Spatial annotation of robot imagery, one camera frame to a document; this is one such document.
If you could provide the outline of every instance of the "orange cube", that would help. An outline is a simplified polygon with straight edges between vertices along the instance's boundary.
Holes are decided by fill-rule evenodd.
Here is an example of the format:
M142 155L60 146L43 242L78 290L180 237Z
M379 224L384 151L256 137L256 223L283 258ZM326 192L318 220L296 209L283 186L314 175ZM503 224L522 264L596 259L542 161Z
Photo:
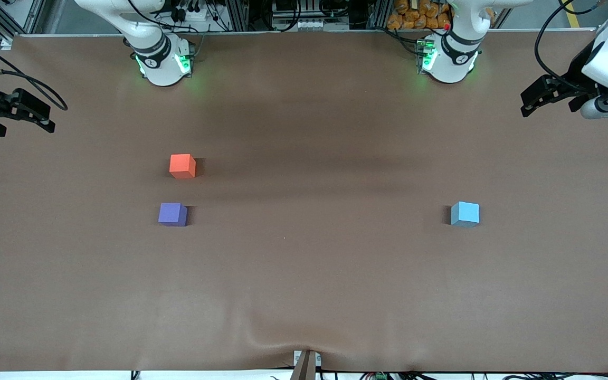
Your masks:
M196 160L191 154L173 154L170 156L170 173L175 178L194 178Z

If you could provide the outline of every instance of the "green led light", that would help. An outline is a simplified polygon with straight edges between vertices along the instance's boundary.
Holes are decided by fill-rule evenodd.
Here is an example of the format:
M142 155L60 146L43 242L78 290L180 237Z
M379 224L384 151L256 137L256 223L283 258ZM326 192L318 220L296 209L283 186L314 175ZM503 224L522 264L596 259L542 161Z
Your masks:
M189 58L188 57L186 57L184 55L183 56L179 56L179 55L176 54L175 55L175 60L177 61L179 69L182 72L184 72L184 73L189 72L191 65L189 63Z
M135 56L135 60L137 61L138 66L140 67L140 72L142 73L142 75L145 75L145 68L143 68L142 66L142 61L140 60L140 58L138 58L138 56Z
M438 50L436 48L432 48L430 53L424 57L424 70L430 70L433 68L433 63L435 59L438 57Z
M473 58L471 58L471 64L470 64L470 66L468 67L468 71L473 70L473 68L475 67L475 58L477 58L477 57L478 57L478 53L476 52L476 53L473 55Z

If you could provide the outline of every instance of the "black cable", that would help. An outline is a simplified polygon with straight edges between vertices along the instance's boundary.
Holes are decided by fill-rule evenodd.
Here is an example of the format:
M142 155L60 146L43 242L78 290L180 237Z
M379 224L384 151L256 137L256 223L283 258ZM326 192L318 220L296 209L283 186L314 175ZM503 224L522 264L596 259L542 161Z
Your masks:
M400 38L400 36L398 36L398 30L395 31L395 36L396 36L396 39L398 40L398 42L400 43L400 45L402 45L403 48L405 48L405 50L407 50L408 52L416 55L417 57L425 55L423 53L419 53L419 52L417 52L415 50L410 49L410 47L405 44L405 41L403 41L403 39Z
M194 31L194 32L196 32L196 34L198 34L198 31L196 30L196 28L193 28L192 26L175 26L175 25L166 24L164 22L158 22L156 20L150 19L149 17L146 17L142 12L140 12L139 9L137 9L137 7L135 6L135 4L133 4L132 0L128 0L128 4L130 4L130 7L132 7L132 9L135 11L135 13L137 13L138 15L140 15L140 17L144 18L145 20L147 20L149 22L157 24L158 26L171 29L171 31L174 31L175 28L188 29L189 32Z
M268 13L268 12L266 12L267 11L266 7L268 5L268 2L269 2L269 0L263 0L261 2L260 17L262 19L262 22L264 23L264 26L266 26L266 29L268 29L268 31L273 31L273 25L272 25L272 23L268 22L266 20L266 15Z
M405 50L412 53L413 55L416 55L417 57L425 56L424 53L419 53L418 51L410 49L410 47L407 46L407 44L406 44L406 43L417 43L417 40L408 39L408 38L398 35L398 30L396 30L395 34L394 34L393 32L389 31L389 29L382 28L381 26L373 26L372 29L377 29L378 31L382 31L382 32L388 34L389 36L393 37L394 39L398 40L400 45L402 45Z
M208 11L210 11L210 5L213 5L213 9L215 10L215 15L217 15L217 19L215 20L215 16L213 16L213 20L215 21L215 24L217 24L217 26L219 26L220 28L222 28L223 31L225 32L230 32L229 27L227 26L227 24L224 24L224 20L222 19L222 15L220 14L220 11L217 10L217 4L215 4L214 0L208 0L207 2L205 2L205 5L208 7Z
M290 22L290 25L283 29L281 32L287 32L290 29L294 28L295 25L297 25L297 23L299 22L299 17L302 14L302 5L299 3L300 0L292 0L292 2L294 3L292 5L292 22Z
M556 373L525 373L523 375L509 375L503 378L503 380L512 380L517 378L518 380L564 380L565 378L578 375L578 373L560 373L559 376Z
M327 11L324 9L323 4L326 2L327 2L327 0L320 0L318 2L318 10L322 14L324 14L326 17L343 17L348 14L348 3L344 9L342 9L341 11L339 11L335 14L335 11L333 10L332 7L328 7L329 10L327 10Z
M27 80L27 82L30 82L31 84L38 84L39 86L47 89L50 93L53 94L53 96L57 97L57 99L60 101L60 104L56 103L54 99L51 99L51 97L46 96L51 102L53 102L53 104L55 104L56 107L60 108L63 111L67 111L67 103L65 103L65 99L62 99L62 96L60 96L60 94L58 94L58 92L56 92L54 89L52 89L48 84L40 81L39 79L36 79L34 77L30 77L29 75L26 74L21 74L19 72L15 72L15 71L9 71L9 70L2 70L2 74L6 74L6 75L13 75L14 77L20 77L20 78L24 78Z
M564 10L567 8L567 5L571 4L574 0L567 0L566 2L562 3L562 5L560 5L560 7L558 7L554 12L552 12L552 14L550 14L550 16L548 16L548 19L546 20L546 22L543 24L543 26L541 27L541 30L538 32L538 36L536 36L536 42L534 43L534 57L536 58L536 62L538 62L538 65L540 65L541 68L543 68L543 70L545 72L547 72L548 74L552 75L553 78L555 78L555 80L558 80L559 82L561 82L562 84L571 87L572 89L581 92L581 93L587 93L588 90L584 89L583 87L579 87L575 84L572 84L571 82L567 81L566 79L562 78L560 75L557 75L556 72L552 71L548 65L546 65L545 62L543 62L543 60L541 59L541 55L540 53L538 53L538 44L541 42L541 38L543 37L543 33L545 33L546 29L548 28L548 24L550 24L551 21L553 21L553 19L555 18L555 16L557 14L559 14L559 12L561 10Z
M26 75L24 72L20 71L19 68L15 67L15 65L10 63L6 58L2 57L1 55L0 55L0 61L2 61L3 63L6 63L8 65L8 67L15 70L15 72L12 72L12 71L5 72L5 74L15 75L16 77L21 77L21 78L26 79L27 82L29 82L32 86L34 86L34 88L36 88L44 97L46 97L46 99L48 99L56 107L60 108L60 110L67 111L68 107L67 107L67 103L65 103L65 100L62 99L62 97L55 90L51 89L51 87L49 87L47 84L45 84L44 82L41 82L40 80L35 79L33 77L29 77L29 75ZM41 87L48 89L54 96L57 97L57 99L60 101L60 103L58 101L56 101L55 99L53 99Z
M590 9L586 9L584 11L573 11L569 8L565 8L564 11L567 12L568 14L575 14L575 15L582 15L582 14L589 14L590 12L592 12L593 10L597 9L597 4L595 3L595 5L593 5Z
M393 34L393 32L391 32L389 29L383 28L381 26L372 26L372 29L377 29L377 31L382 31L382 32L388 34L389 36L391 36L391 38L394 38L394 39L400 39L401 41L410 42L410 43L416 43L417 42L416 39L408 39L406 37L399 36L398 35L398 30L396 30L396 34Z

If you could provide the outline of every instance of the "foam block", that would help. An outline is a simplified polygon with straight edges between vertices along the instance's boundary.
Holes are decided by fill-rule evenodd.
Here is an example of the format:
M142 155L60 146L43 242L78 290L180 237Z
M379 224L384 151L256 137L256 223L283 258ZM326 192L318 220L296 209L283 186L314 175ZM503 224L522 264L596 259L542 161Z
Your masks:
M186 226L187 209L182 204L161 204L159 223L169 227Z
M452 206L452 223L458 227L475 227L480 224L480 205L457 202Z
M170 156L170 173L175 178L194 178L196 160L191 154L173 154Z

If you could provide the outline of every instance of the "brown table surface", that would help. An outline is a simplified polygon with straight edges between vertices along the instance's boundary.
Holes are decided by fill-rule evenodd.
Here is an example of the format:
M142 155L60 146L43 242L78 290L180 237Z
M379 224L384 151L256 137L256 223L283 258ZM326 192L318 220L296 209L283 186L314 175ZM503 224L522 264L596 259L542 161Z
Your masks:
M0 139L0 371L608 371L608 120L521 117L534 38L444 85L383 34L209 36L169 88L121 38L15 39L70 111ZM480 226L444 223L459 200Z

